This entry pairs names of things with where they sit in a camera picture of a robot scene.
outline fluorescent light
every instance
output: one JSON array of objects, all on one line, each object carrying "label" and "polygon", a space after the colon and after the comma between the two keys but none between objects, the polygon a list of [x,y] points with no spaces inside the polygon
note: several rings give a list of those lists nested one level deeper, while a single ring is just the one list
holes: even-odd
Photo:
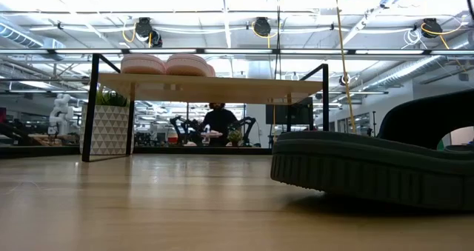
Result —
[{"label": "fluorescent light", "polygon": [[163,48],[146,48],[146,49],[132,49],[131,53],[143,54],[174,54],[174,53],[195,53],[196,49],[163,49]]},{"label": "fluorescent light", "polygon": [[357,50],[358,55],[421,55],[424,50]]},{"label": "fluorescent light", "polygon": [[143,118],[144,120],[147,120],[147,121],[154,121],[154,120],[156,120],[156,117],[140,116],[140,118]]},{"label": "fluorescent light", "polygon": [[281,54],[341,54],[340,50],[305,50],[305,49],[294,49],[294,50],[281,50]]},{"label": "fluorescent light", "polygon": [[212,54],[271,54],[273,50],[271,49],[254,49],[254,50],[245,50],[245,49],[205,49],[205,53]]},{"label": "fluorescent light", "polygon": [[374,92],[350,92],[354,95],[386,95],[387,91],[374,91]]},{"label": "fluorescent light", "polygon": [[47,54],[47,50],[44,49],[0,49],[0,54]]},{"label": "fluorescent light", "polygon": [[37,87],[37,88],[43,88],[43,89],[47,89],[47,88],[51,88],[53,86],[43,82],[43,81],[20,81],[21,84],[26,84],[26,85],[30,85],[32,87]]},{"label": "fluorescent light", "polygon": [[[323,104],[322,103],[313,103],[313,106],[322,107]],[[342,104],[341,103],[329,103],[329,106],[330,107],[341,107]]]},{"label": "fluorescent light", "polygon": [[474,50],[433,50],[431,55],[472,55]]},{"label": "fluorescent light", "polygon": [[68,49],[58,49],[56,50],[58,54],[120,54],[121,50],[118,49],[80,49],[80,50],[68,50]]},{"label": "fluorescent light", "polygon": [[125,42],[120,42],[120,43],[118,43],[118,44],[123,45],[123,46],[125,46],[125,47],[127,47],[127,48],[130,48],[130,46],[129,46],[127,43],[125,43]]},{"label": "fluorescent light", "polygon": [[[346,92],[344,91],[329,91],[330,95],[345,95]],[[350,92],[354,95],[386,95],[388,94],[387,91],[374,91],[374,92]]]},{"label": "fluorescent light", "polygon": [[47,93],[44,90],[8,90],[10,93]]},{"label": "fluorescent light", "polygon": [[83,91],[83,90],[65,90],[65,91],[61,91],[61,90],[54,90],[54,91],[51,91],[52,93],[88,93],[89,91]]}]

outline table top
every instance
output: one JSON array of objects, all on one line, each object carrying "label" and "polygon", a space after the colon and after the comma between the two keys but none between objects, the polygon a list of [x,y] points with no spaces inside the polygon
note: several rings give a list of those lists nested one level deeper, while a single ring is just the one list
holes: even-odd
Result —
[{"label": "table top", "polygon": [[101,73],[99,82],[134,100],[294,104],[320,91],[320,81]]}]

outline planter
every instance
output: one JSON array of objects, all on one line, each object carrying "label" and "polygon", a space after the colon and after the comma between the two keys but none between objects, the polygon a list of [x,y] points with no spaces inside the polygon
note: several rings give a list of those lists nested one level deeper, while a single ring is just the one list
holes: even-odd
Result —
[{"label": "planter", "polygon": [[[128,107],[96,106],[91,155],[125,155],[127,149]],[[82,107],[81,145],[84,146],[87,105]]]}]

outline pink object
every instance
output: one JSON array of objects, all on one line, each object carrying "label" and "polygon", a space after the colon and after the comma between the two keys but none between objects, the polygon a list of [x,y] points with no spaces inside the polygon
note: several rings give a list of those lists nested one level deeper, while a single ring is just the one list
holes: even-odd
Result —
[{"label": "pink object", "polygon": [[166,62],[166,74],[175,76],[209,76],[210,68],[200,56],[172,55]]},{"label": "pink object", "polygon": [[211,65],[207,65],[209,67],[209,76],[208,77],[216,77],[216,71],[214,70],[214,67]]},{"label": "pink object", "polygon": [[125,55],[121,60],[121,72],[132,74],[166,74],[166,64],[152,55]]}]

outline screen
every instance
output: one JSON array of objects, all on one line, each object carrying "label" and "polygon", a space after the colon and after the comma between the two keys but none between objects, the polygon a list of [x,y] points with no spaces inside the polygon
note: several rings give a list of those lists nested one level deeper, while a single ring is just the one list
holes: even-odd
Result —
[{"label": "screen", "polygon": [[[299,103],[291,105],[291,124],[310,124],[313,121],[313,98],[305,98]],[[267,105],[265,111],[267,124],[273,124],[273,105]],[[288,106],[275,105],[275,124],[286,124]]]}]

